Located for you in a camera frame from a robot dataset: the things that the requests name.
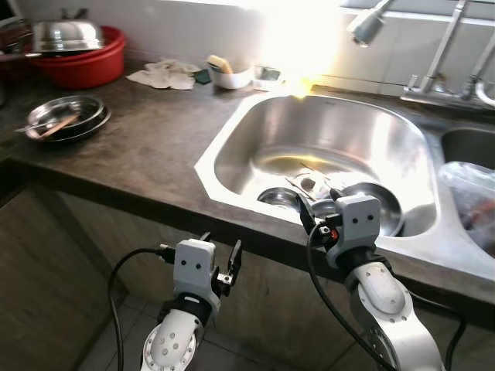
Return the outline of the small clear plastic container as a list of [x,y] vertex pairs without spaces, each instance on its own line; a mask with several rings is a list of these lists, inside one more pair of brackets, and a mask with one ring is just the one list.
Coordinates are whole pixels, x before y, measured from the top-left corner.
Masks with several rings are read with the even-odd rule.
[[271,91],[283,84],[282,71],[276,68],[257,65],[254,67],[254,80],[252,87],[255,90]]

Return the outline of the yellow sponge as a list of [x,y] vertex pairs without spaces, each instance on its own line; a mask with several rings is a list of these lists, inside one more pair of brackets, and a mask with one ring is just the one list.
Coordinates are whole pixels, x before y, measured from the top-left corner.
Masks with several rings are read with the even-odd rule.
[[210,65],[211,68],[213,68],[214,70],[218,70],[219,72],[225,74],[234,73],[232,65],[230,65],[229,61],[224,59],[222,56],[216,56],[216,54],[210,54],[207,57],[207,63]]

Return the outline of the round steel bowl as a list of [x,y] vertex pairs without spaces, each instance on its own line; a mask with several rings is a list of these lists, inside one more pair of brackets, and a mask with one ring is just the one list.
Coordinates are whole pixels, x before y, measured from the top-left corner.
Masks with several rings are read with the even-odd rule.
[[340,190],[343,196],[372,196],[381,201],[381,236],[398,237],[404,227],[404,215],[396,195],[381,184],[358,182]]

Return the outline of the small white bowl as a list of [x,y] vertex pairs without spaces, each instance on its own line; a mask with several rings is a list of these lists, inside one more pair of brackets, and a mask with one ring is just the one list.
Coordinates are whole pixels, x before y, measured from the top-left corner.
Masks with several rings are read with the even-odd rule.
[[254,67],[248,67],[247,70],[234,73],[222,72],[213,67],[208,67],[207,71],[213,85],[227,90],[237,90],[248,87],[255,78]]

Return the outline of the deep round steel plate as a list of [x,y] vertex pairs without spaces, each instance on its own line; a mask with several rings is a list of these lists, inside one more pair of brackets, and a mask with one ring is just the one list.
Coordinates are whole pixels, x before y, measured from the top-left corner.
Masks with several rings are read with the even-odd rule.
[[[39,139],[40,134],[45,133],[45,131],[49,130],[55,124],[59,124],[64,117],[71,116],[71,114],[78,114],[82,108],[96,108],[97,110],[108,108],[110,117],[112,114],[109,106],[102,99],[95,96],[74,95],[60,97],[39,105],[29,112],[26,126],[40,123],[44,123],[46,126],[37,128],[35,131],[26,131],[23,134],[33,141],[42,142],[42,139]],[[56,144],[56,142],[43,142],[43,144]]]

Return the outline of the small steel bowl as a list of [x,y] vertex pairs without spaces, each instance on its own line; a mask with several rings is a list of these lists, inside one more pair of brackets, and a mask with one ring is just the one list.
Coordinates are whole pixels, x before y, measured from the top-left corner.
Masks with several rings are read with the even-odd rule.
[[265,189],[258,195],[257,201],[268,204],[272,207],[287,209],[294,213],[299,212],[302,207],[300,195],[290,188],[272,187]]

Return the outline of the tall chrome faucet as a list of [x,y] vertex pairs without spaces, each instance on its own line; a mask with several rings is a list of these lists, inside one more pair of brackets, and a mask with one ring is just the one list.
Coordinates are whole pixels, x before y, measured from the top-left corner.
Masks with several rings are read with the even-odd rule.
[[453,39],[459,29],[460,23],[466,15],[470,0],[459,0],[456,3],[455,11],[452,12],[452,20],[448,24],[448,28],[445,30],[439,43],[439,47],[432,57],[430,67],[423,78],[418,78],[418,75],[414,75],[410,84],[404,89],[404,93],[401,95],[403,101],[411,101],[420,104],[435,105],[445,108],[456,108],[461,110],[471,110],[474,108],[473,104],[469,102],[469,99],[453,94],[446,86],[441,82],[441,67],[448,56],[448,48],[452,45]]

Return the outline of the chrome faucet spray head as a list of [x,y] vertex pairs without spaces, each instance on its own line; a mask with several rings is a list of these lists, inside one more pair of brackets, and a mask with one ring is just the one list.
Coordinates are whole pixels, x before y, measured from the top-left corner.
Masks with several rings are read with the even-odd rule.
[[378,3],[357,15],[347,27],[351,42],[360,47],[368,47],[384,25],[384,14],[396,0],[379,0]]

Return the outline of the domed steel lid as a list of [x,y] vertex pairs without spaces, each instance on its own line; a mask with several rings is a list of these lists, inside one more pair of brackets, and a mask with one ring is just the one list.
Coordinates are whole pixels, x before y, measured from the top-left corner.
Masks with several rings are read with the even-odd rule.
[[79,8],[73,15],[63,8],[60,20],[32,22],[29,49],[33,53],[64,56],[93,52],[106,45],[102,28],[89,20],[88,8]]

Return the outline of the stainless steel double sink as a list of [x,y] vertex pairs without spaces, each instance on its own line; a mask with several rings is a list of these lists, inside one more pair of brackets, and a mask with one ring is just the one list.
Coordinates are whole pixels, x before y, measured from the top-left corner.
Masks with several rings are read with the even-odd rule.
[[461,226],[449,188],[441,135],[411,114],[343,97],[263,93],[238,104],[194,169],[211,200],[298,225],[297,213],[259,201],[319,171],[333,187],[376,183],[401,204],[403,226],[376,240],[396,252],[470,274],[495,278],[495,260]]

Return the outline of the white crumpled cloth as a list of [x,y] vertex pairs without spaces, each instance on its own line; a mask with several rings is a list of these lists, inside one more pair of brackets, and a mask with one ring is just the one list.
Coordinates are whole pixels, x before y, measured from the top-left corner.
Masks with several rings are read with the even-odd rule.
[[201,67],[174,59],[162,59],[146,63],[144,70],[129,74],[126,78],[135,83],[155,89],[191,90],[195,84],[194,74]]

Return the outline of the curved chrome faucet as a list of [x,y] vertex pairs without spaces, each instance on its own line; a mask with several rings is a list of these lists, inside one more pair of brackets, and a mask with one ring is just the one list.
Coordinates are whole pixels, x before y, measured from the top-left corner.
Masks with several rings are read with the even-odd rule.
[[491,39],[484,47],[480,59],[477,61],[471,72],[466,84],[466,96],[470,101],[476,101],[481,107],[493,110],[495,108],[495,100],[486,92],[486,82],[483,77],[487,67],[494,59],[495,53],[495,34],[491,35]]

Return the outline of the clear plastic bag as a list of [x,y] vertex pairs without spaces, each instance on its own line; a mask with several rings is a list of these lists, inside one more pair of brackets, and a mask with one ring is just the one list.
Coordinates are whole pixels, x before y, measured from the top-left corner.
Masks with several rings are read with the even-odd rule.
[[449,188],[457,216],[467,236],[494,255],[495,171],[471,162],[448,162],[439,169],[443,186]]

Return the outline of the red plastic basin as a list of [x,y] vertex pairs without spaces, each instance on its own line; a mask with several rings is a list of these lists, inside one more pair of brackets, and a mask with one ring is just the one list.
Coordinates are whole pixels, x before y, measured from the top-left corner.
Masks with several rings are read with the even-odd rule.
[[118,28],[103,26],[101,29],[106,38],[103,49],[75,56],[40,57],[31,64],[59,87],[90,89],[109,84],[124,73],[127,39]]

